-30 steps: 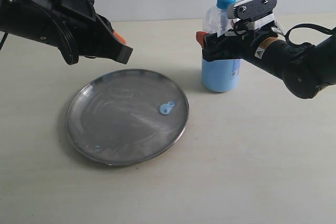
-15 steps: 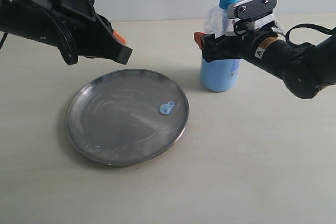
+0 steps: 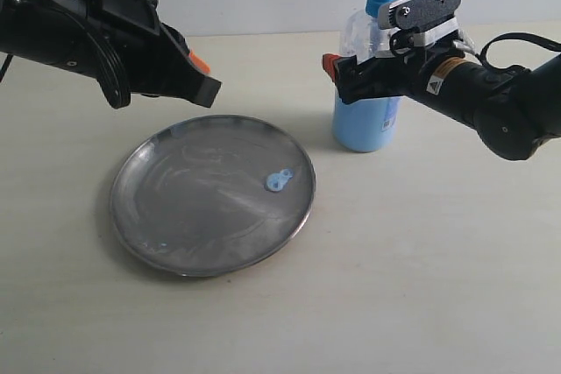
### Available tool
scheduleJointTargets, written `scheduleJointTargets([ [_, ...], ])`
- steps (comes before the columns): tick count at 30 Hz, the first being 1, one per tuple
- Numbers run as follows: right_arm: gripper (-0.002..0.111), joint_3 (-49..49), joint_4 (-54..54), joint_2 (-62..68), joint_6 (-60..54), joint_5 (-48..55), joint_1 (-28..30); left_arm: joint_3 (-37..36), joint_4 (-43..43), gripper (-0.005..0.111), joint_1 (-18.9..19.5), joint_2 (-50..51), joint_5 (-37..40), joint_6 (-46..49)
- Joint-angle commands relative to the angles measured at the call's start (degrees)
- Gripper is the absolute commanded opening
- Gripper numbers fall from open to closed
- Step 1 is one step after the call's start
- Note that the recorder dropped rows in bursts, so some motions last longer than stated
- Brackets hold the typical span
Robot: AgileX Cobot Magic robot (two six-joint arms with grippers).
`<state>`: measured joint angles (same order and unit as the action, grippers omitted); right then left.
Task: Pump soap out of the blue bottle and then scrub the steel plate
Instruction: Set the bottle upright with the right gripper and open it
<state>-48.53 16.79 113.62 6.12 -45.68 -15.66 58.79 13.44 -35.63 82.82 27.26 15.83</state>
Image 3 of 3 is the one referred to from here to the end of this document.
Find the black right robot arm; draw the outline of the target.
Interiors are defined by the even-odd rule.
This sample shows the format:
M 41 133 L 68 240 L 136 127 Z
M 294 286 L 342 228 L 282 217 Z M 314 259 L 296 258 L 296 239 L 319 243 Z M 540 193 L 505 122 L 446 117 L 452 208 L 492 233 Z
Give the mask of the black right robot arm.
M 495 67 L 484 46 L 471 49 L 454 31 L 429 46 L 414 46 L 410 34 L 390 39 L 387 57 L 360 61 L 354 55 L 326 53 L 323 71 L 345 105 L 361 100 L 406 96 L 475 131 L 495 155 L 509 161 L 531 158 L 560 137 L 560 45 L 527 32 L 507 32 L 496 41 L 523 41 L 555 54 L 530 69 Z

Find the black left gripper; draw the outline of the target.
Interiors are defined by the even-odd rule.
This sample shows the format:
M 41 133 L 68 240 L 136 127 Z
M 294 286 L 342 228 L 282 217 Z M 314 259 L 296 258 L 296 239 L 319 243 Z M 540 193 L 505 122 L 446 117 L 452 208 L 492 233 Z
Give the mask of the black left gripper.
M 95 57 L 96 80 L 112 107 L 134 94 L 210 108 L 222 86 L 183 35 L 162 22 L 159 0 L 85 0 L 81 24 Z

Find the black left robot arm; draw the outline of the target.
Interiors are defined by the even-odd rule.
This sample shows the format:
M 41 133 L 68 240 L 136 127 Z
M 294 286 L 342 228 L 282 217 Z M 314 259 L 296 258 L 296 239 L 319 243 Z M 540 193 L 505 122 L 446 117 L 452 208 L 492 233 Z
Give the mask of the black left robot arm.
M 95 80 L 113 109 L 134 94 L 205 108 L 221 82 L 164 23 L 159 0 L 1 0 L 5 73 L 21 59 Z

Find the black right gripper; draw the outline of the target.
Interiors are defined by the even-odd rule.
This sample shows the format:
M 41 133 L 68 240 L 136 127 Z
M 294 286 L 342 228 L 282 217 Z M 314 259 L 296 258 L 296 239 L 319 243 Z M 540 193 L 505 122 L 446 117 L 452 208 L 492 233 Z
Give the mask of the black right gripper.
M 449 58 L 463 59 L 471 49 L 472 41 L 457 30 L 431 46 L 414 47 L 396 56 L 372 57 L 363 62 L 355 55 L 325 53 L 322 67 L 333 81 L 338 98 L 349 105 L 368 99 L 413 96 L 440 63 Z

